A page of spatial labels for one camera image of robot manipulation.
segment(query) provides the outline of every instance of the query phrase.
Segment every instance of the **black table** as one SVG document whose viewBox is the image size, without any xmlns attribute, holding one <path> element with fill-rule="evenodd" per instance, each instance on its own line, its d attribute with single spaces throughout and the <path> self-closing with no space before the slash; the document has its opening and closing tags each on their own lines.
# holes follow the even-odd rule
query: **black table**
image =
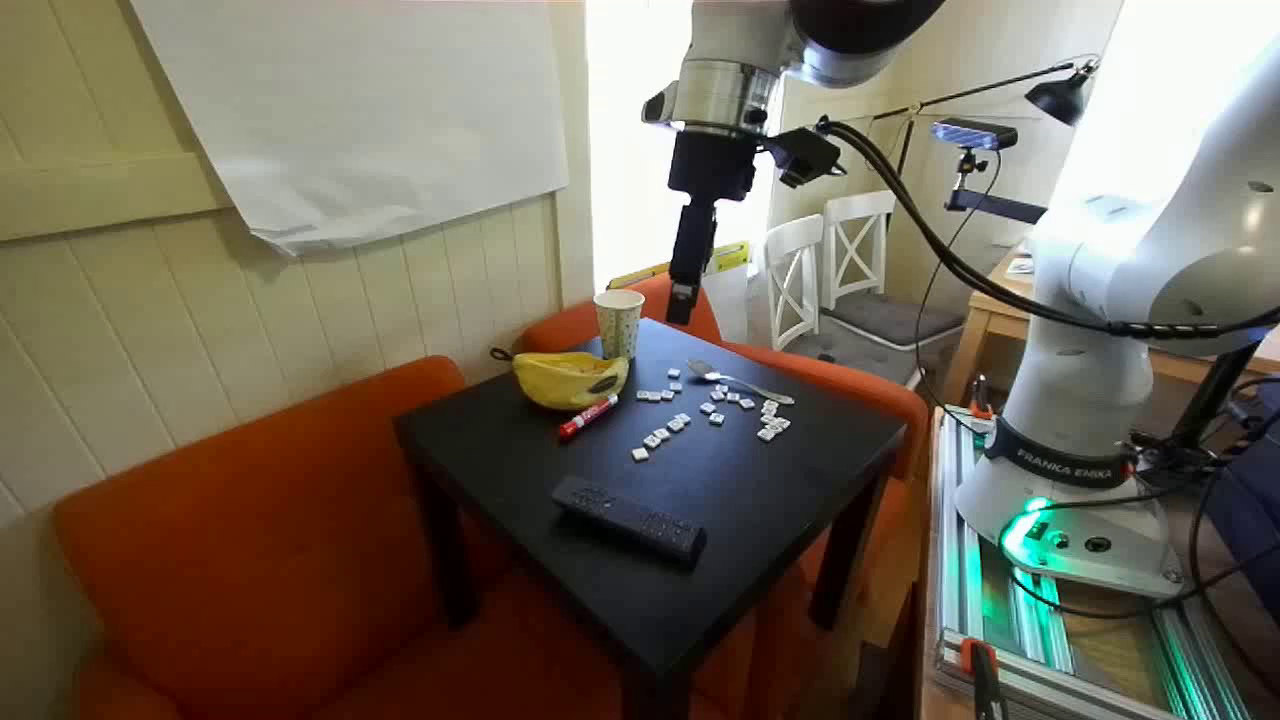
<svg viewBox="0 0 1280 720">
<path fill-rule="evenodd" d="M 563 415 L 527 405 L 514 377 L 409 412 L 395 431 L 418 470 L 453 625 L 476 615 L 460 544 L 464 503 L 612 644 L 625 668 L 625 714 L 682 714 L 693 668 L 827 525 L 812 621 L 830 627 L 904 423 L 650 318 L 639 324 L 637 347 L 618 407 L 573 442 L 555 442 Z M 710 427 L 698 412 L 710 385 L 686 385 L 693 365 L 789 391 L 795 405 L 781 415 L 791 427 L 759 441 L 759 405 L 752 412 L 719 405 L 725 423 Z M 682 369 L 682 391 L 671 405 L 639 405 L 637 391 L 671 385 L 669 369 Z M 631 460 L 631 447 L 676 412 L 693 423 L 644 463 Z M 566 470 L 703 525 L 698 562 L 655 561 L 559 517 L 549 493 Z"/>
</svg>

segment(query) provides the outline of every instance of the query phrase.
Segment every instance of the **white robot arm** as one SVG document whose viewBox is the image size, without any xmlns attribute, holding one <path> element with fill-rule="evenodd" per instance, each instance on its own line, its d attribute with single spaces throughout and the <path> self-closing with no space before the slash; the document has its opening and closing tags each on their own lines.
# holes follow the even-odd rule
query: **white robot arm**
<svg viewBox="0 0 1280 720">
<path fill-rule="evenodd" d="M 671 313 L 682 324 L 710 255 L 715 201 L 752 189 L 766 90 L 781 70 L 817 85 L 856 85 L 912 35 L 939 0 L 694 0 L 681 81 L 649 100 L 644 118 L 671 124 L 669 184 L 686 193 L 671 249 Z M 1267 0 L 1232 8 L 1248 42 L 1201 54 L 1201 13 L 1187 39 L 1162 39 L 1146 66 L 1106 54 L 1070 160 L 1037 223 L 1037 300 L 1091 327 L 1033 318 L 1024 365 L 1003 405 L 995 442 L 965 478 L 958 517 L 1014 562 L 1145 596 L 1175 596 L 1179 571 L 1159 511 L 1135 494 L 1127 431 L 1150 391 L 1146 339 L 1106 327 L 1239 324 L 1280 300 L 1280 19 Z M 1210 66 L 1187 90 L 1187 66 Z M 1193 104 L 1150 114 L 1150 85 Z M 1227 333 L 1168 352 L 1248 343 Z"/>
<path fill-rule="evenodd" d="M 681 81 L 644 104 L 671 124 L 669 189 L 686 193 L 671 245 L 669 318 L 682 324 L 710 258 L 715 201 L 745 201 L 762 143 L 770 85 L 861 85 L 939 0 L 694 0 Z"/>
<path fill-rule="evenodd" d="M 1168 327 L 1251 318 L 1280 304 L 1280 27 L 1261 27 L 1202 88 L 1162 94 L 1171 106 L 1135 94 L 1135 75 L 1106 61 L 1116 75 L 1100 81 L 1033 231 L 1040 304 Z M 1187 64 L 1175 39 L 1168 47 L 1162 66 Z M 1261 333 L 1157 343 L 1215 357 Z M 1140 493 L 1123 441 L 1146 391 L 1145 339 L 1033 318 L 990 447 L 956 494 L 968 526 L 1037 571 L 1175 596 L 1179 562 L 1159 511 L 1100 503 Z M 1040 501 L 1086 506 L 1027 511 Z"/>
</svg>

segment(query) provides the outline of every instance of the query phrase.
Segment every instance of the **cushion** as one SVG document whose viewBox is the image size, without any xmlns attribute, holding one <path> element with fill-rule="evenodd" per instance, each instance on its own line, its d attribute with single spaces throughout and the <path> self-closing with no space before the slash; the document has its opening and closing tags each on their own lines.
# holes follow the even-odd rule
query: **cushion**
<svg viewBox="0 0 1280 720">
<path fill-rule="evenodd" d="M 438 625 L 392 415 L 457 388 L 416 360 L 61 501 L 118 661 L 194 714 L 296 714 Z"/>
<path fill-rule="evenodd" d="M 884 343 L 929 343 L 958 333 L 965 313 L 917 306 L 875 293 L 839 296 L 830 318 L 853 324 Z"/>
<path fill-rule="evenodd" d="M 729 644 L 745 644 L 745 655 L 731 647 L 715 655 L 746 663 L 746 634 L 729 634 Z M 425 630 L 316 712 L 316 720 L 400 714 L 617 720 L 618 670 L 542 584 L 527 571 L 509 571 L 482 590 L 482 612 L 470 625 Z M 729 708 L 693 693 L 693 714 L 725 720 Z"/>
</svg>

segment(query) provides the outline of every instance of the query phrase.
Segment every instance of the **white wall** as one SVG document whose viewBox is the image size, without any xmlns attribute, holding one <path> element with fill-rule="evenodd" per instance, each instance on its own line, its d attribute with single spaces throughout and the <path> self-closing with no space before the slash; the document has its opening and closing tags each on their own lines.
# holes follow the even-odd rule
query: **white wall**
<svg viewBox="0 0 1280 720">
<path fill-rule="evenodd" d="M 468 377 L 591 289 L 582 19 L 555 4 L 573 189 L 360 251 L 254 245 L 116 0 L 0 13 L 0 714 L 61 714 L 96 625 L 48 503 L 425 352 Z"/>
<path fill-rule="evenodd" d="M 1123 0 L 946 0 L 907 42 L 900 42 L 893 64 L 871 85 L 823 90 L 789 81 L 785 129 L 812 124 L 818 114 L 856 118 L 1058 61 L 1100 54 L 1118 8 Z M 956 210 L 942 210 L 958 152 L 929 137 L 937 114 L 1010 124 L 1019 131 L 1019 143 L 1003 152 L 1003 172 L 990 193 L 1033 203 L 1048 201 L 1052 181 L 1070 148 L 1070 129 L 1024 104 L 1024 88 L 1033 85 L 939 104 L 920 114 L 904 184 L 939 237 L 946 237 L 958 219 Z M 904 129 L 900 118 L 861 129 L 889 152 L 889 160 L 896 160 Z M 798 193 L 781 189 L 770 201 L 770 223 L 818 210 L 827 195 L 880 189 L 880 181 L 853 152 L 845 152 L 845 160 L 853 168 L 847 181 L 817 181 Z M 1019 237 L 1024 223 L 977 216 L 958 238 L 958 255 L 968 255 L 972 263 L 995 263 Z M 917 228 L 907 219 L 893 223 L 889 293 L 920 300 L 929 268 L 933 251 L 923 249 Z M 942 277 L 933 293 L 933 304 L 956 306 L 965 304 L 965 289 Z"/>
</svg>

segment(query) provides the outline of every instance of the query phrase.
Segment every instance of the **black cable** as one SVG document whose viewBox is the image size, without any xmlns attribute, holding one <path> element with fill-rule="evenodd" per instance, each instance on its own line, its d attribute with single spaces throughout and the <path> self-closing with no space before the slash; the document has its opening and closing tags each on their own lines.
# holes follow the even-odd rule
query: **black cable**
<svg viewBox="0 0 1280 720">
<path fill-rule="evenodd" d="M 1102 337 L 1133 337 L 1133 339 L 1208 339 L 1208 337 L 1222 337 L 1222 333 L 1267 327 L 1267 324 L 1280 318 L 1280 306 L 1267 306 L 1261 315 L 1232 318 L 1232 324 L 1100 324 L 1100 318 L 1086 318 L 1086 315 L 1075 315 L 1075 313 L 1058 313 L 1058 306 L 1037 304 L 1037 300 L 1019 296 L 1019 293 L 986 280 L 985 273 L 965 263 L 956 251 L 946 251 L 946 245 L 929 228 L 923 210 L 917 206 L 917 201 L 904 189 L 904 181 L 896 177 L 896 168 L 884 160 L 884 152 L 864 131 L 856 131 L 853 124 L 827 118 L 827 114 L 817 124 L 817 131 L 845 139 L 847 148 L 856 148 L 875 168 L 875 177 L 893 189 L 900 206 L 920 228 L 923 245 L 939 255 L 939 263 L 956 280 L 965 280 L 968 289 L 977 289 L 977 293 L 985 293 L 985 296 L 990 296 L 998 304 L 1010 304 L 1010 306 L 1027 313 L 1027 315 L 1055 318 L 1055 324 L 1082 327 L 1082 333 L 1102 333 Z"/>
<path fill-rule="evenodd" d="M 1261 385 L 1280 385 L 1280 377 L 1248 377 L 1232 388 L 1232 395 L 1248 391 L 1248 388 L 1261 388 Z"/>
<path fill-rule="evenodd" d="M 1175 603 L 1183 603 L 1183 599 L 1193 599 L 1193 596 L 1208 596 L 1210 584 L 1218 584 L 1218 578 L 1227 578 L 1227 574 L 1234 574 L 1234 571 L 1267 561 L 1273 553 L 1280 553 L 1280 534 L 1274 534 L 1273 544 L 1255 549 L 1251 554 L 1218 569 L 1218 571 L 1208 574 L 1208 578 L 1196 574 L 1196 569 L 1193 569 L 1193 589 L 1183 589 L 1183 590 L 1175 590 L 1175 596 L 1146 599 L 1145 607 L 1123 607 L 1123 612 L 1062 603 L 1062 599 L 1052 599 L 1052 596 L 1037 590 L 1037 589 L 1024 584 L 1019 574 L 1009 574 L 1009 578 L 1010 578 L 1014 589 L 1024 589 L 1033 599 L 1040 599 L 1040 603 L 1048 603 L 1048 607 L 1055 607 L 1055 612 L 1091 615 L 1091 621 L 1133 621 L 1133 615 L 1146 615 L 1146 612 L 1157 612 L 1157 607 L 1175 607 Z"/>
<path fill-rule="evenodd" d="M 1187 571 L 1193 571 L 1193 584 L 1202 578 L 1202 571 L 1201 571 L 1201 526 L 1202 526 L 1208 494 L 1210 494 L 1210 493 L 1215 493 L 1215 484 L 1202 484 L 1201 503 L 1196 503 L 1196 511 L 1193 511 L 1193 532 L 1187 532 Z M 1208 612 L 1208 621 L 1218 627 L 1218 634 L 1232 644 L 1232 650 L 1239 655 L 1239 663 L 1243 663 L 1273 697 L 1280 697 L 1280 688 L 1274 688 L 1274 682 L 1267 681 L 1267 670 L 1248 655 L 1248 647 L 1239 644 L 1239 634 L 1227 630 L 1227 625 L 1222 625 L 1210 590 L 1202 590 L 1202 612 Z"/>
<path fill-rule="evenodd" d="M 986 189 L 977 195 L 977 203 L 968 203 L 968 210 L 958 216 L 958 223 L 950 228 L 946 251 L 956 251 L 956 245 L 958 245 L 972 210 L 990 195 L 990 189 L 995 189 L 995 181 L 998 181 L 998 168 L 1003 168 L 1003 164 L 998 164 L 998 152 L 995 152 L 990 181 L 986 181 Z M 917 369 L 923 369 L 923 357 L 920 357 L 920 318 L 923 318 L 923 306 L 929 306 L 929 296 L 933 296 L 933 282 L 937 282 L 939 268 L 942 268 L 942 263 L 933 258 L 929 282 L 923 282 L 920 304 L 917 304 Z"/>
<path fill-rule="evenodd" d="M 1145 501 L 1159 501 L 1159 494 L 1171 494 L 1179 489 L 1193 489 L 1201 484 L 1202 476 L 1183 476 L 1175 484 L 1162 484 L 1162 489 L 1150 489 L 1150 493 L 1140 493 L 1140 494 L 1100 494 L 1100 501 L 1042 501 L 1040 511 L 1055 511 L 1055 506 L 1118 506 L 1118 503 L 1145 503 Z"/>
</svg>

